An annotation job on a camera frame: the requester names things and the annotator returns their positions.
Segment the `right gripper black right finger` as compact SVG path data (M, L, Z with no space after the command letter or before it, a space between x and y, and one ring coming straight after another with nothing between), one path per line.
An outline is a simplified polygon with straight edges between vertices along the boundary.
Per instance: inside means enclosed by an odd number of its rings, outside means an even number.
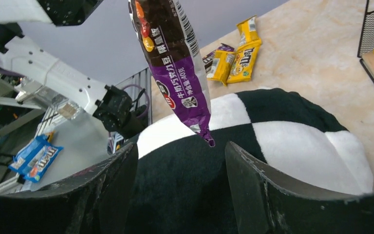
M241 234L374 234L374 193L348 195L293 178L234 142L225 148Z

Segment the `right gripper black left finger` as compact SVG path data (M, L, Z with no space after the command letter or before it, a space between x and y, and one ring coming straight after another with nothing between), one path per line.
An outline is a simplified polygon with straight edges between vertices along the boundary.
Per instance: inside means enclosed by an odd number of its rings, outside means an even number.
M37 191L0 195L0 234L121 234L138 164L126 145L110 158Z

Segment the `purple brown candy bag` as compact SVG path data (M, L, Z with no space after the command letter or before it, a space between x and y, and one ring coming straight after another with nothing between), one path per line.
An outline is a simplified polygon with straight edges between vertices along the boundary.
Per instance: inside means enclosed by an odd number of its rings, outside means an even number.
M210 147L210 95L193 27L178 0L130 0L129 15L162 96Z

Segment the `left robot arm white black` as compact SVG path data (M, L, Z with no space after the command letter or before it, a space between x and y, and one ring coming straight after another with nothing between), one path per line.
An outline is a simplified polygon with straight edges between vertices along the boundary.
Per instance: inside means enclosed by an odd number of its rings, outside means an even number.
M32 80L21 86L20 103L49 88L100 120L107 131L131 138L145 128L132 98L51 55L19 26L22 21L78 26L99 5L98 0L0 0L0 73Z

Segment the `purple brown bag under arm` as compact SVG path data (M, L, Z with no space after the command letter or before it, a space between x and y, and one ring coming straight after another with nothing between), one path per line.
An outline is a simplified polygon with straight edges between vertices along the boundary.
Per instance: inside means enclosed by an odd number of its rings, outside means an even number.
M234 52L235 47L230 46L230 45L225 44L225 43L221 43L220 46L216 50ZM204 66L205 66L206 73L208 73L211 70L211 66L212 66L212 63L213 63L213 59L215 57L216 50L213 50L212 52L210 52L209 54L207 54L206 56L204 56L202 58L202 61L203 61Z

